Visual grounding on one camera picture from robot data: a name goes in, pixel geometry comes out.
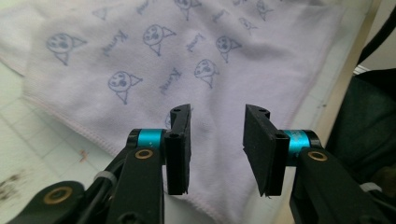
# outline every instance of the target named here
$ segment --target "white tiled surface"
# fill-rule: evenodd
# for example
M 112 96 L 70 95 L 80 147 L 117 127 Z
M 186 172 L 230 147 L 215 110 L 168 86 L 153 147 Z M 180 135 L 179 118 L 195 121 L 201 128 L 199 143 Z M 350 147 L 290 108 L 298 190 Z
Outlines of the white tiled surface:
M 359 31 L 366 5 L 361 3 L 347 10 L 346 21 L 343 21 L 317 84 L 301 105 L 292 129 L 315 130 L 348 47 Z M 15 217 L 37 192 L 48 185 L 73 179 L 87 188 L 95 174 L 112 160 L 102 149 L 41 109 L 26 103 L 21 98 L 21 86 L 22 77 L 0 63 L 0 183 L 5 181 L 0 184 L 0 223 Z M 289 185 L 293 174 L 293 169 L 288 169 L 285 181 Z M 13 175 L 18 179 L 10 181 Z M 268 199 L 260 198 L 258 193 L 252 195 L 247 204 L 245 223 L 270 223 L 283 202 L 280 197 Z M 207 217 L 174 198 L 165 197 L 165 211 L 165 223 L 210 223 Z

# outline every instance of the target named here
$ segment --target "dark stain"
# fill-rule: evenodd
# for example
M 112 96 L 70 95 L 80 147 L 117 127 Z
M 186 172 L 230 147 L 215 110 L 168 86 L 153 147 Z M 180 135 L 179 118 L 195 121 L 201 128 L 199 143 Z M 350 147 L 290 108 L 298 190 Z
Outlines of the dark stain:
M 3 203 L 13 195 L 17 194 L 15 187 L 18 180 L 21 179 L 21 174 L 12 175 L 0 183 L 0 203 Z

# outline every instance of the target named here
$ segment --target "cloth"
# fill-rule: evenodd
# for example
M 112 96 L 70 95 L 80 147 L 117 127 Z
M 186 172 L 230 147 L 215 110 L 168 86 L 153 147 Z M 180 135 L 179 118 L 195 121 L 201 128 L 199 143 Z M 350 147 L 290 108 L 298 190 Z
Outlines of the cloth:
M 169 110 L 191 104 L 190 188 L 178 198 L 218 223 L 240 223 L 255 186 L 245 104 L 288 128 L 343 14 L 311 0 L 41 1 L 34 10 L 45 19 L 26 36 L 24 96 L 112 155 L 132 129 L 170 128 Z M 3 59 L 13 54 L 5 42 Z

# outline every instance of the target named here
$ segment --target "brass screw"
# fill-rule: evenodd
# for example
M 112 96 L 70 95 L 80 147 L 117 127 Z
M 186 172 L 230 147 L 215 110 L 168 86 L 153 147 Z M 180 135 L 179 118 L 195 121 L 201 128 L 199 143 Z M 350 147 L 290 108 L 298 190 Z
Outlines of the brass screw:
M 70 187 L 59 187 L 53 189 L 44 196 L 44 203 L 46 204 L 57 204 L 66 200 L 72 195 L 73 189 Z
M 154 153 L 150 149 L 141 149 L 141 150 L 138 150 L 134 154 L 134 156 L 140 160 L 145 160 L 145 159 L 152 157 L 153 154 Z
M 326 161 L 328 159 L 325 154 L 318 151 L 310 151 L 308 152 L 308 156 L 315 161 Z

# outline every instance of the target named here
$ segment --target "towel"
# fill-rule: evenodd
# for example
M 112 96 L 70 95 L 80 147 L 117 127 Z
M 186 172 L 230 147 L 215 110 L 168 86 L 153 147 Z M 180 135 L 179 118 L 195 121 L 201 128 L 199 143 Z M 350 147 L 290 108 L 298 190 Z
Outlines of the towel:
M 24 75 L 26 99 L 112 155 L 132 129 L 169 129 L 169 110 L 191 104 L 190 188 L 178 198 L 217 223 L 240 223 L 255 186 L 242 146 L 245 104 L 265 107 L 287 129 L 343 14 L 313 0 L 54 0 L 23 8 L 37 17 L 2 14 L 2 28 L 19 25 L 0 30 L 2 62 Z M 32 24 L 18 34 L 21 21 Z

